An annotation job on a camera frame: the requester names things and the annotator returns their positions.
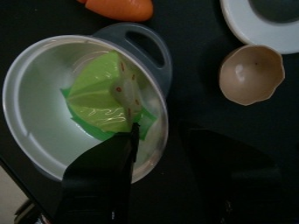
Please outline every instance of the carrot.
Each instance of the carrot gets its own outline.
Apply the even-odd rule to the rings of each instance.
[[[86,7],[107,18],[143,22],[154,15],[153,0],[78,0]]]

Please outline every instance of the dark surface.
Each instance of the dark surface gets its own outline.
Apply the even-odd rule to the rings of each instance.
[[[209,223],[295,223],[298,210],[270,155],[194,124],[182,125],[182,135]]]
[[[299,18],[297,0],[250,0],[258,15],[273,22],[290,23]]]
[[[189,120],[261,149],[282,169],[290,215],[299,211],[299,54],[285,55],[286,79],[269,101],[243,107],[221,93],[223,57],[242,46],[226,25],[218,0],[154,0],[154,17],[145,24],[162,35],[174,63],[169,95],[170,140],[154,171],[133,185],[130,223],[205,223],[202,195],[178,134]],[[0,0],[0,77],[15,57],[36,41],[63,34],[95,33],[117,21],[87,11],[75,0]],[[52,216],[60,183],[34,168],[6,125],[2,110],[0,158],[44,212]]]

